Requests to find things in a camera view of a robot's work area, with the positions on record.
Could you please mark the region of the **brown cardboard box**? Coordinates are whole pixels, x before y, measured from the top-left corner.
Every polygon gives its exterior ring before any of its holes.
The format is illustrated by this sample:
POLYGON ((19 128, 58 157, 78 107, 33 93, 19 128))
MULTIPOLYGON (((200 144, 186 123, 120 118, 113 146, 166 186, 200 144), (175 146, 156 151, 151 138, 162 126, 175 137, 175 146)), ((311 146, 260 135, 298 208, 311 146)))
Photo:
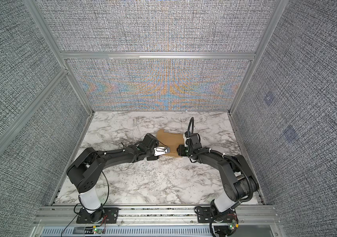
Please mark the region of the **brown cardboard box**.
POLYGON ((166 156, 180 157, 178 155, 177 148, 179 145, 184 145, 183 134, 170 133, 160 129, 156 134, 156 138, 159 140, 160 146, 170 148, 170 153, 165 154, 166 156))

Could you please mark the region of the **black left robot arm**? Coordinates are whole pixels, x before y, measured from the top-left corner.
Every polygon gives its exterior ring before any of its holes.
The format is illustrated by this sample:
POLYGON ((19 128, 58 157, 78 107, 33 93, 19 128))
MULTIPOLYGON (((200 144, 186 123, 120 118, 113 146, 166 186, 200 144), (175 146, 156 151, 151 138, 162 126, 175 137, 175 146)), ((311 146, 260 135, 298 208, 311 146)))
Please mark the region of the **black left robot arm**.
POLYGON ((95 186, 98 179, 104 175, 106 168, 128 163, 136 163, 147 159, 155 161, 160 155, 170 152, 170 148, 146 134, 142 141, 121 149, 98 151, 92 147, 86 148, 66 170, 71 183, 78 191, 79 204, 82 206, 78 216, 90 223, 99 223, 105 217, 104 204, 100 201, 95 186))

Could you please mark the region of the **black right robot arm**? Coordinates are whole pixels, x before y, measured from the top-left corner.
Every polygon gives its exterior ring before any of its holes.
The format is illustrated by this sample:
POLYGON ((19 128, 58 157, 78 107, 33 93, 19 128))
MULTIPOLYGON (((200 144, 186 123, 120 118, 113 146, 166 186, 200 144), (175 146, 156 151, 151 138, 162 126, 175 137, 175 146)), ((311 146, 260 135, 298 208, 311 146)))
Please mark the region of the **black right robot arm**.
POLYGON ((219 219, 221 213, 233 210, 252 199, 259 184, 242 155, 230 156, 204 147, 197 133, 185 132, 183 138, 184 144, 177 148, 179 156, 186 156, 192 163, 208 165, 219 171, 223 192, 211 201, 212 218, 219 219))

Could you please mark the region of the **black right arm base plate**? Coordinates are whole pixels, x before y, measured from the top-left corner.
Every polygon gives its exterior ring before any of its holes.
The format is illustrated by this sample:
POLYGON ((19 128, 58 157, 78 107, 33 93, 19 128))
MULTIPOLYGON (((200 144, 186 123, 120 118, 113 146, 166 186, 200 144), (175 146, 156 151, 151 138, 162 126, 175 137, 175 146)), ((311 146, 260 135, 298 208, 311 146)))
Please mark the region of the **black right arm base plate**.
POLYGON ((227 209, 219 212, 214 206, 195 206, 194 212, 197 215, 199 223, 234 223, 238 224, 239 220, 234 209, 227 209))

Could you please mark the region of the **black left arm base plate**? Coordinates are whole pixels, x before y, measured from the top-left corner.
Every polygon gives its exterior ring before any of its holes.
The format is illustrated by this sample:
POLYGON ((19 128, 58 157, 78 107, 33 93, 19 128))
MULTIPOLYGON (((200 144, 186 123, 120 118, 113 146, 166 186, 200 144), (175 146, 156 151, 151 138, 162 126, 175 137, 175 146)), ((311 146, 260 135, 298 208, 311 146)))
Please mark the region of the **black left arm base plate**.
POLYGON ((77 224, 116 224, 119 216, 119 208, 117 207, 103 207, 103 209, 96 210, 89 213, 86 209, 81 208, 76 219, 77 224))

